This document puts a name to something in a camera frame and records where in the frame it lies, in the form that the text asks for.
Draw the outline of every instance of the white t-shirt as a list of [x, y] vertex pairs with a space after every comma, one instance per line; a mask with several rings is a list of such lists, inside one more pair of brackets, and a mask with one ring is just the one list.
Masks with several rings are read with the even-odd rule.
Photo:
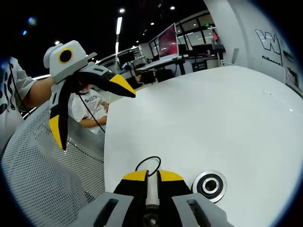
[[26, 75], [17, 59], [11, 58], [10, 65], [12, 74], [10, 73], [8, 63], [2, 63], [0, 65], [4, 72], [3, 75], [0, 73], [0, 154], [3, 152], [10, 137], [24, 121], [18, 111], [20, 100], [15, 91], [12, 77], [14, 77], [17, 90], [22, 100], [36, 82]]
[[[83, 99], [91, 113], [94, 115], [96, 120], [103, 116], [107, 116], [104, 106], [101, 105], [101, 103], [103, 102], [102, 96], [97, 91], [90, 89], [88, 93], [81, 95], [81, 98]], [[80, 122], [82, 119], [93, 120], [92, 116], [90, 115], [78, 95], [76, 95], [74, 97], [74, 100], [72, 101], [71, 116], [77, 122]], [[101, 129], [99, 128], [99, 126], [97, 126], [89, 128], [89, 130], [92, 131], [94, 134], [98, 134], [99, 130]]]

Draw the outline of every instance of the yellow circle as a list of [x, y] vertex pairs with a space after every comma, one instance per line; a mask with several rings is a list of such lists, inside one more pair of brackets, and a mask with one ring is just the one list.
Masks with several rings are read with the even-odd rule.
[[[64, 51], [70, 51], [71, 52], [71, 57], [68, 61], [61, 61], [60, 57], [61, 57], [61, 54], [64, 52]], [[59, 55], [58, 55], [58, 61], [61, 63], [61, 64], [66, 64], [68, 63], [71, 59], [72, 59], [72, 56], [73, 56], [73, 52], [72, 52], [72, 49], [71, 48], [65, 48], [63, 50], [60, 51]]]

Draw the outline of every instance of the computer monitor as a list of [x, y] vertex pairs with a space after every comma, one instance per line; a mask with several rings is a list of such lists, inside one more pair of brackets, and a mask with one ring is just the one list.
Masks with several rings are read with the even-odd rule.
[[203, 45], [196, 45], [192, 46], [193, 48], [193, 54], [208, 54], [207, 51], [209, 50], [211, 54], [214, 53], [213, 46], [211, 44], [203, 44]]
[[134, 60], [134, 53], [129, 52], [129, 53], [121, 54], [118, 57], [119, 57], [120, 65], [123, 65], [124, 63]]
[[179, 56], [175, 24], [172, 24], [165, 31], [163, 31], [158, 36], [158, 39], [160, 60]]

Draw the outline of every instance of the white table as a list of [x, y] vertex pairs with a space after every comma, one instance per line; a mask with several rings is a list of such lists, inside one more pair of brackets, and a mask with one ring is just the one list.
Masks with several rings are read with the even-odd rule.
[[228, 221], [267, 227], [296, 191], [302, 135], [303, 100], [262, 73], [228, 66], [166, 80], [111, 105], [106, 191], [157, 155], [161, 169], [183, 176], [189, 187], [203, 171], [221, 172], [227, 191], [217, 205]]

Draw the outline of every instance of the person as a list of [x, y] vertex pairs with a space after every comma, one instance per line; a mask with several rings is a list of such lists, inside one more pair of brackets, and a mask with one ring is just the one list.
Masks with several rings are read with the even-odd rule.
[[10, 137], [23, 122], [18, 109], [25, 110], [43, 104], [51, 97], [53, 84], [51, 77], [39, 81], [28, 77], [18, 60], [13, 57], [1, 59], [0, 154]]
[[[108, 103], [103, 101], [102, 96], [97, 91], [91, 89], [91, 85], [86, 85], [82, 91], [79, 92], [79, 95], [97, 120], [98, 124], [100, 126], [105, 126], [107, 123]], [[85, 105], [80, 97], [76, 95], [71, 105], [71, 116], [84, 128], [88, 128], [94, 134], [99, 134], [101, 129]]]

